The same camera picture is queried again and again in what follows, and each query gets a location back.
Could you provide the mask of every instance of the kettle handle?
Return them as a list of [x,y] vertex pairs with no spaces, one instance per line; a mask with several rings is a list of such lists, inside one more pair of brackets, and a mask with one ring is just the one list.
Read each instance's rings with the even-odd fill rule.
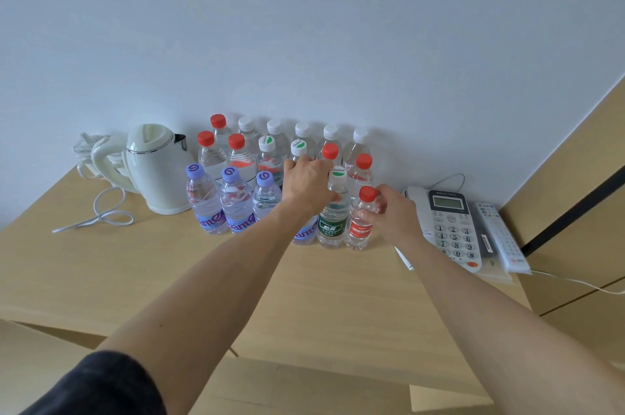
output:
[[132,184],[132,180],[120,174],[114,168],[111,160],[108,159],[108,156],[114,153],[126,153],[127,141],[128,136],[126,134],[103,138],[96,144],[93,150],[91,150],[91,161],[98,169],[98,172],[110,181],[113,186],[125,189],[131,193],[139,193],[139,190]]

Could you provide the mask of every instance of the purple bottle cap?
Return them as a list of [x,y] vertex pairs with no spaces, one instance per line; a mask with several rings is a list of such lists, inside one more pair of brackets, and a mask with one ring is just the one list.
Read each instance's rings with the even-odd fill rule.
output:
[[239,171],[234,166],[227,166],[221,171],[221,177],[228,184],[236,183],[240,179]]
[[256,183],[260,187],[271,186],[273,184],[273,175],[268,171],[261,171],[256,175]]
[[187,166],[187,176],[190,180],[197,180],[204,176],[204,167],[199,163]]

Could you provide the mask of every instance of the white bottle cap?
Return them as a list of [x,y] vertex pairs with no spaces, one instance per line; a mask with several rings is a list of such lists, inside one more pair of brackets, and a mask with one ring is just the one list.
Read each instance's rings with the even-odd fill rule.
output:
[[336,125],[326,125],[323,128],[323,138],[326,140],[334,140],[339,136],[339,129]]
[[310,125],[308,125],[308,122],[297,122],[297,124],[295,124],[295,135],[306,138],[308,136],[308,132],[310,132]]
[[258,148],[265,152],[274,151],[276,150],[276,140],[272,136],[264,135],[258,139]]
[[369,138],[369,130],[366,128],[360,126],[354,130],[354,141],[356,143],[361,145],[367,143],[367,138]]
[[342,166],[335,166],[328,175],[332,184],[343,184],[348,180],[348,173]]
[[251,132],[254,130],[254,121],[248,115],[239,119],[239,130],[242,132]]
[[297,140],[293,140],[291,142],[291,154],[294,157],[303,157],[307,153],[308,153],[308,147],[306,146],[305,141],[300,140],[298,138]]
[[280,119],[271,119],[267,122],[267,131],[272,135],[282,133],[282,121]]

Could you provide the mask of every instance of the dark sleeve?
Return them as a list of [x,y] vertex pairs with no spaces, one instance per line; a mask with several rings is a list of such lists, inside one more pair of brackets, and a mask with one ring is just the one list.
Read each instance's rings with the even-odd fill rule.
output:
[[166,415],[160,393],[143,366],[119,352],[85,357],[22,415]]

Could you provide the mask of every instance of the hand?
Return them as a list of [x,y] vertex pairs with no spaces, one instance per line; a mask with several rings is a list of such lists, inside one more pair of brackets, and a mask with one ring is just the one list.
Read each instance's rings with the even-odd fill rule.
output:
[[395,247],[401,247],[415,238],[425,240],[414,202],[388,185],[379,185],[376,189],[381,194],[376,198],[378,213],[360,210],[359,217],[377,226],[384,238]]
[[308,155],[296,162],[285,160],[283,200],[295,203],[307,219],[323,211],[330,202],[340,201],[340,194],[327,188],[327,175],[333,166],[331,160],[313,160]]

